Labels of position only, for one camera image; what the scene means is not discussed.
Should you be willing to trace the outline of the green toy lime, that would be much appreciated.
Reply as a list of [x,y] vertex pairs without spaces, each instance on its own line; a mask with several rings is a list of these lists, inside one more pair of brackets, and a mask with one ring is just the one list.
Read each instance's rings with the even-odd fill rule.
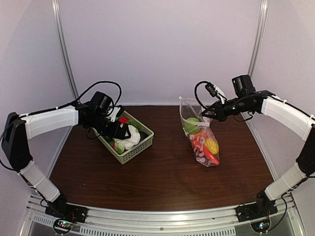
[[189,134],[196,134],[200,131],[200,128],[198,128],[198,125],[192,124],[192,122],[194,123],[199,122],[199,119],[188,118],[187,122],[184,122],[184,130],[188,132]]

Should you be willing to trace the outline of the clear zip top bag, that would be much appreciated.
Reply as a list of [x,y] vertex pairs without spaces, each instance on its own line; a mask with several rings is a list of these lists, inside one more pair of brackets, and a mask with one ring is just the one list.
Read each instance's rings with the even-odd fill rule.
[[210,128],[212,119],[203,117],[205,109],[194,98],[179,97],[182,129],[196,161],[206,167],[220,164],[219,144]]

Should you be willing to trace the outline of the red orange toy carrot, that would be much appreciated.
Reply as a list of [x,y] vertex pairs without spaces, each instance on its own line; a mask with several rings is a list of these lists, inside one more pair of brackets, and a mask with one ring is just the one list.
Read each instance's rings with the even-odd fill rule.
[[193,140],[191,144],[196,160],[199,163],[205,166],[218,165],[220,163],[219,160],[204,146],[203,143]]

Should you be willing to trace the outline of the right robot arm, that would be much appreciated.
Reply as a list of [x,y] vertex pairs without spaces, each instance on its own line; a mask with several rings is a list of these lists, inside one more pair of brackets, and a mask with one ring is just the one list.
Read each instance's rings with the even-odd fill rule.
[[[203,117],[247,123],[273,178],[252,206],[253,214],[262,217],[282,195],[315,175],[315,117],[268,90],[256,90],[249,75],[233,78],[230,85],[231,99],[208,81],[194,87],[194,96]],[[212,96],[211,102],[201,101],[197,94],[201,89]]]

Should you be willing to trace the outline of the red toy fruit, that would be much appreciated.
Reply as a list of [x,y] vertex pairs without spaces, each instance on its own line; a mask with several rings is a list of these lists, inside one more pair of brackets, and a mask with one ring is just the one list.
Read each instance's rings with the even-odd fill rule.
[[121,117],[121,118],[118,119],[118,121],[119,121],[121,124],[126,124],[126,123],[129,121],[129,119],[128,119],[128,118],[125,118],[125,117]]

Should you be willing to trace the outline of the white toy cauliflower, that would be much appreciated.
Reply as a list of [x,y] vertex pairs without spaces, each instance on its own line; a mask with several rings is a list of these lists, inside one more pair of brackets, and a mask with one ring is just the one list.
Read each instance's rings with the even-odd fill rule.
[[122,154],[125,151],[132,149],[140,142],[141,135],[138,129],[133,125],[128,125],[128,129],[131,134],[130,138],[124,140],[114,139],[114,150],[117,154]]

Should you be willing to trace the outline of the dark purple toy eggplant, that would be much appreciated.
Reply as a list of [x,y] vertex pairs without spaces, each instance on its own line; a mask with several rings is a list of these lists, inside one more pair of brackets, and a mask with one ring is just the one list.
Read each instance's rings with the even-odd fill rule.
[[139,134],[140,134],[140,142],[143,141],[143,140],[145,140],[145,139],[148,138],[148,136],[149,136],[149,135],[148,135],[146,132],[144,132],[144,131],[140,131]]

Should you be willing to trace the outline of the left round circuit board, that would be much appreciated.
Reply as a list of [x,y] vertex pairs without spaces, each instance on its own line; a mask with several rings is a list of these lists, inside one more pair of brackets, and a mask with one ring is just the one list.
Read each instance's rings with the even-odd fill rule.
[[69,233],[73,228],[73,223],[64,219],[56,219],[53,223],[53,230],[60,235]]

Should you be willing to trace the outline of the round circuit board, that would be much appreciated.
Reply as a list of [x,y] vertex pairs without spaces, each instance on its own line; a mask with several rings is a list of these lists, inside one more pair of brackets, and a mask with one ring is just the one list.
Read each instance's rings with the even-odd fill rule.
[[256,221],[251,223],[251,228],[255,233],[262,234],[270,229],[271,223],[267,220]]
[[64,219],[56,219],[53,223],[53,230],[60,235],[69,233],[73,228],[73,223]]

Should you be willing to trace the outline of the right round circuit board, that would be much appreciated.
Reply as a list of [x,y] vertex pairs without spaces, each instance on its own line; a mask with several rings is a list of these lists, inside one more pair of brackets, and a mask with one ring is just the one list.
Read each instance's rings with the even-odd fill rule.
[[256,221],[251,223],[251,228],[255,233],[262,234],[270,229],[271,223],[267,220]]

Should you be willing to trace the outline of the right aluminium frame post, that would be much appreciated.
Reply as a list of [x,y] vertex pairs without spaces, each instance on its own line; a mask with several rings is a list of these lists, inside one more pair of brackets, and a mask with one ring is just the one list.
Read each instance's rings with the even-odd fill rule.
[[262,40],[264,37],[267,15],[268,15],[268,0],[261,0],[259,11],[258,11],[258,19],[257,19],[257,26],[256,26],[254,43],[253,43],[252,55],[251,55],[249,68],[248,68],[248,75],[250,76],[252,80],[253,80],[254,71],[257,65]]

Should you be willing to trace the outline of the aluminium frame post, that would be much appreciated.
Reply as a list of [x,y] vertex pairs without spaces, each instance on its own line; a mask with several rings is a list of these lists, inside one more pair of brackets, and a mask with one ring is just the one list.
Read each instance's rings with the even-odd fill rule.
[[72,68],[70,64],[69,54],[68,54],[66,40],[65,40],[65,34],[63,31],[62,16],[61,16],[61,11],[60,11],[60,1],[52,0],[51,3],[52,3],[52,10],[53,10],[53,15],[55,19],[55,25],[57,29],[57,37],[59,40],[59,45],[60,45],[60,50],[61,50],[62,61],[63,61],[63,65],[66,72],[66,77],[67,77],[74,100],[80,101],[78,89],[76,86],[76,82],[74,80],[74,76],[73,76],[73,72],[72,72]]
[[253,43],[252,55],[251,55],[249,68],[248,68],[248,75],[250,76],[252,80],[253,80],[254,71],[257,65],[262,40],[264,37],[267,15],[268,15],[268,0],[261,0],[259,11],[258,11],[258,19],[257,19],[257,26],[256,26],[254,43]]

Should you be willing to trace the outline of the front aluminium rail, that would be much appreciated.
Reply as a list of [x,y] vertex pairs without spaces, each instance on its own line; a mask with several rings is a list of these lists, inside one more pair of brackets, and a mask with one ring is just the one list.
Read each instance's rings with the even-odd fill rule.
[[[31,198],[18,236],[58,236],[55,218]],[[301,218],[291,197],[287,211],[275,229],[257,233],[254,221],[239,222],[237,206],[187,211],[126,211],[88,207],[85,223],[76,223],[65,236],[306,236]]]

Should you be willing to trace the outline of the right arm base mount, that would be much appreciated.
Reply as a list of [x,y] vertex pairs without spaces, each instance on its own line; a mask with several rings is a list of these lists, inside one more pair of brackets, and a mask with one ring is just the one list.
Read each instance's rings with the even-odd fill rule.
[[239,222],[251,221],[278,212],[276,200],[270,200],[265,191],[261,190],[256,195],[256,202],[240,204],[235,208]]

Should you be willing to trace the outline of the left aluminium frame post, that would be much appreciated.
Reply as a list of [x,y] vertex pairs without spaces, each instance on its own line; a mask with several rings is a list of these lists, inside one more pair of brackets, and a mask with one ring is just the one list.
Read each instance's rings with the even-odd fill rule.
[[61,50],[62,61],[63,61],[63,65],[66,72],[66,77],[67,77],[74,100],[80,101],[78,89],[76,86],[76,82],[74,80],[74,76],[73,76],[73,72],[72,72],[72,68],[70,64],[69,54],[68,54],[66,40],[65,40],[65,34],[63,31],[62,16],[61,16],[61,11],[60,11],[60,1],[52,0],[51,3],[52,3],[52,10],[53,10],[53,15],[55,19],[55,25],[57,29],[57,37],[59,40],[59,45],[60,45],[60,50]]

